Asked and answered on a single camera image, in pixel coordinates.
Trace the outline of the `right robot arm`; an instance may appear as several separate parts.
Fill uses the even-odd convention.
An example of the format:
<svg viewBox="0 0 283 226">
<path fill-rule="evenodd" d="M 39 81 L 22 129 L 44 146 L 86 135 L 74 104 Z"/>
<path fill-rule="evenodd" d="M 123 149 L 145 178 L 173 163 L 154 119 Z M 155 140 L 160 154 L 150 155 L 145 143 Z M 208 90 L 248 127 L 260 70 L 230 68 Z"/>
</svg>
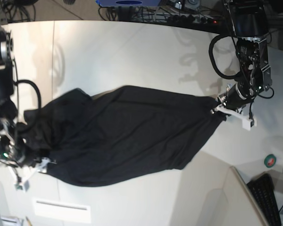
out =
<svg viewBox="0 0 283 226">
<path fill-rule="evenodd" d="M 2 27 L 1 19 L 0 5 L 0 163 L 9 169 L 15 189 L 27 192 L 29 180 L 36 173 L 46 173 L 52 160 L 43 148 L 33 147 L 37 142 L 33 136 L 41 122 L 41 93 L 33 81 L 19 79 L 13 37 Z M 21 84 L 30 85 L 38 101 L 32 118 L 25 122 L 19 120 Z"/>
</svg>

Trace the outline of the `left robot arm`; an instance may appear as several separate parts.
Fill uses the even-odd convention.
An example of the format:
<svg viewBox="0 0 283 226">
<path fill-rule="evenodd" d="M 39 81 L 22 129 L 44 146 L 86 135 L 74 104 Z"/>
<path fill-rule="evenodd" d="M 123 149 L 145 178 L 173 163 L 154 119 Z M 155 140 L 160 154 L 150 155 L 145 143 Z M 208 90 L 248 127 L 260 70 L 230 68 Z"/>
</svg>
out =
<svg viewBox="0 0 283 226">
<path fill-rule="evenodd" d="M 244 115 L 246 105 L 253 105 L 262 92 L 273 90 L 271 67 L 268 61 L 266 35 L 269 33 L 264 3 L 261 0 L 224 0 L 225 25 L 228 33 L 214 37 L 209 45 L 209 58 L 214 71 L 223 79 L 235 80 L 226 91 L 217 96 L 218 106 L 211 112 L 222 112 L 241 120 L 242 127 L 250 130 L 257 120 L 252 110 Z M 240 70 L 235 75 L 225 75 L 216 64 L 213 48 L 221 39 L 233 41 Z"/>
</svg>

